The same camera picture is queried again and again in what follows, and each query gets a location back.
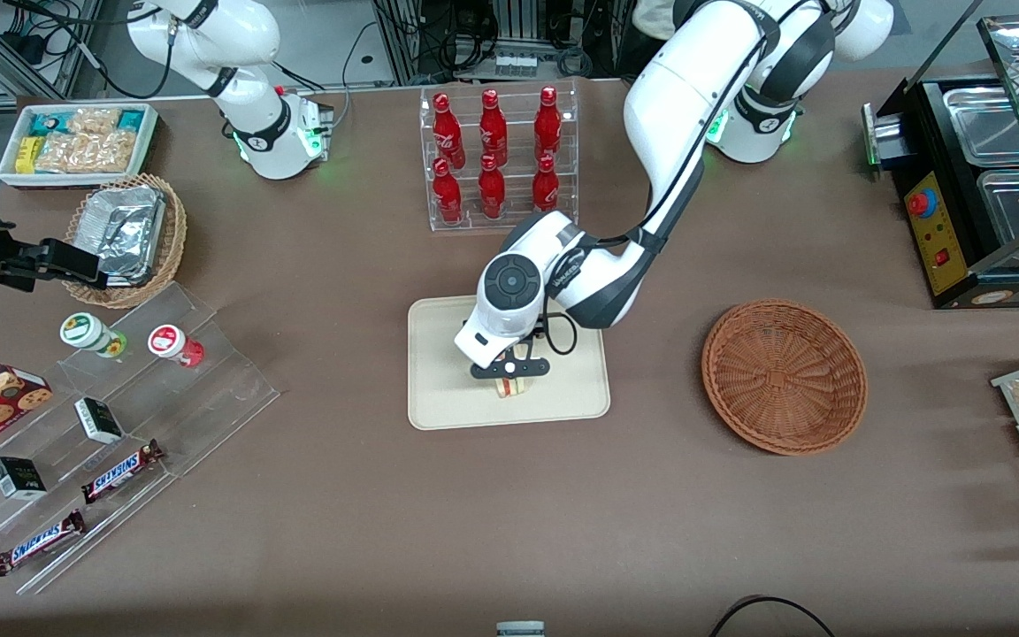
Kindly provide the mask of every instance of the red bottle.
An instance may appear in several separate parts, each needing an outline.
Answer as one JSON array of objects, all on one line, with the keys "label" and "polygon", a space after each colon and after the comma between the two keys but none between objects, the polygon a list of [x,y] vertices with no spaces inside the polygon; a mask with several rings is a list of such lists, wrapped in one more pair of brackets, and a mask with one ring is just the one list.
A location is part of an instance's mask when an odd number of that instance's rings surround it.
[{"label": "red bottle", "polygon": [[462,221],[462,192],[459,190],[459,180],[450,174],[450,165],[444,158],[435,158],[432,167],[435,169],[432,190],[435,191],[435,203],[442,217],[442,223],[457,225]]},{"label": "red bottle", "polygon": [[560,180],[553,172],[553,156],[546,154],[537,162],[537,174],[533,176],[533,212],[555,210],[558,189]]},{"label": "red bottle", "polygon": [[435,104],[435,145],[439,156],[447,158],[453,169],[461,169],[466,165],[466,153],[462,150],[459,118],[450,112],[450,100],[445,93],[436,93],[432,103]]},{"label": "red bottle", "polygon": [[533,154],[537,161],[550,154],[557,157],[560,150],[560,111],[557,110],[557,90],[553,86],[541,89],[541,108],[533,120]]},{"label": "red bottle", "polygon": [[493,155],[497,165],[509,161],[509,142],[506,137],[506,116],[498,107],[498,92],[493,89],[482,91],[482,119],[478,121],[482,135],[482,153]]},{"label": "red bottle", "polygon": [[482,156],[478,193],[482,195],[482,214],[487,218],[501,218],[506,202],[506,181],[501,176],[501,170],[498,170],[497,158],[490,153]]}]

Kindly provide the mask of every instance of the empty wicker basket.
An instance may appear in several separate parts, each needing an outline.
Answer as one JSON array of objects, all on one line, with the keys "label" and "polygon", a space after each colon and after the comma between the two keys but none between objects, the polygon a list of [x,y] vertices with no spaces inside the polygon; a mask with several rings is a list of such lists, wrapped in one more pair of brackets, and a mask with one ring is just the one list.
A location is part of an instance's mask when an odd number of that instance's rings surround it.
[{"label": "empty wicker basket", "polygon": [[[164,213],[163,228],[159,229],[159,244],[155,263],[152,267],[154,274],[149,282],[139,287],[109,287],[106,290],[94,289],[81,283],[70,283],[64,281],[68,287],[69,295],[83,303],[108,307],[110,310],[124,310],[128,307],[137,307],[149,299],[154,298],[175,278],[175,271],[178,270],[178,261],[183,257],[183,241],[186,238],[186,213],[183,211],[183,202],[178,201],[175,192],[162,178],[154,174],[138,174],[136,177],[119,178],[112,184],[101,185],[99,190],[109,189],[130,189],[133,185],[152,185],[158,189],[167,197],[167,207]],[[69,229],[65,231],[65,243],[71,244],[74,235],[77,234],[77,223],[81,222],[82,210],[85,209],[85,201],[77,206],[77,214],[73,215],[69,222]]]},{"label": "empty wicker basket", "polygon": [[867,406],[852,341],[809,308],[762,299],[732,308],[702,348],[702,382],[742,438],[785,456],[827,452]]}]

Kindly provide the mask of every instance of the brown tablecloth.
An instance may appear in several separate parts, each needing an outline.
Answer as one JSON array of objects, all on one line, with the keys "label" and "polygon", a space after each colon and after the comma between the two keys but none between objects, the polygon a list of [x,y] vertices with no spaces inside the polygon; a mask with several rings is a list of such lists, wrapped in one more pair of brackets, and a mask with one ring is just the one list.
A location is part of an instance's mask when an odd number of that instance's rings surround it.
[{"label": "brown tablecloth", "polygon": [[[605,417],[448,432],[408,424],[408,307],[473,293],[500,237],[428,230],[418,91],[356,94],[332,160],[288,181],[238,160],[210,101],[158,102],[153,170],[191,218],[178,279],[284,393],[46,592],[0,581],[0,634],[481,636],[526,618],[554,637],[704,634],[748,593],[849,636],[1011,634],[1019,439],[988,379],[1019,368],[1019,311],[929,310],[894,191],[860,168],[858,106],[897,81],[825,77],[764,165],[707,153],[606,332]],[[647,196],[624,94],[582,85],[597,234]],[[81,197],[4,187],[0,215],[18,238],[61,235]],[[808,304],[860,348],[867,414],[836,452],[755,450],[704,399],[705,332],[758,298]],[[63,358],[57,323],[83,308],[59,283],[0,289],[0,362]]]}]

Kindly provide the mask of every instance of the white tray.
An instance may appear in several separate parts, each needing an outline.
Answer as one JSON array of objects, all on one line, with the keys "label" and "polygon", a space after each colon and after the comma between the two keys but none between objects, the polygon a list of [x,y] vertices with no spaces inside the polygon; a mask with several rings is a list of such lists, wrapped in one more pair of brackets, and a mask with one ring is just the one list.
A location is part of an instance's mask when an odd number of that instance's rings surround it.
[{"label": "white tray", "polygon": [[[76,108],[91,109],[121,109],[125,111],[144,111],[141,129],[137,132],[137,145],[132,146],[132,158],[124,172],[82,172],[73,174],[56,173],[21,173],[15,172],[13,164],[17,158],[17,147],[21,138],[30,132],[31,124],[38,113],[48,113],[52,110],[73,110]],[[152,106],[138,102],[88,102],[88,104],[40,104],[25,106],[17,113],[15,128],[10,134],[10,142],[3,151],[0,161],[0,180],[15,189],[74,189],[82,185],[108,184],[120,177],[137,176],[144,168],[144,161],[152,145],[152,134],[155,131],[158,114]]]}]

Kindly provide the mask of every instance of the glass display case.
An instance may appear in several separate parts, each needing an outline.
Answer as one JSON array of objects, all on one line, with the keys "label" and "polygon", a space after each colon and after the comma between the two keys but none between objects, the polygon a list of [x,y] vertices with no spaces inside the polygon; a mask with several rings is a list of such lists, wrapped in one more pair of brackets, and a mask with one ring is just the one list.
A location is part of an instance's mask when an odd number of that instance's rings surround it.
[{"label": "glass display case", "polygon": [[1002,7],[975,0],[864,106],[868,161],[893,173],[940,308],[1019,306],[1019,15]]}]

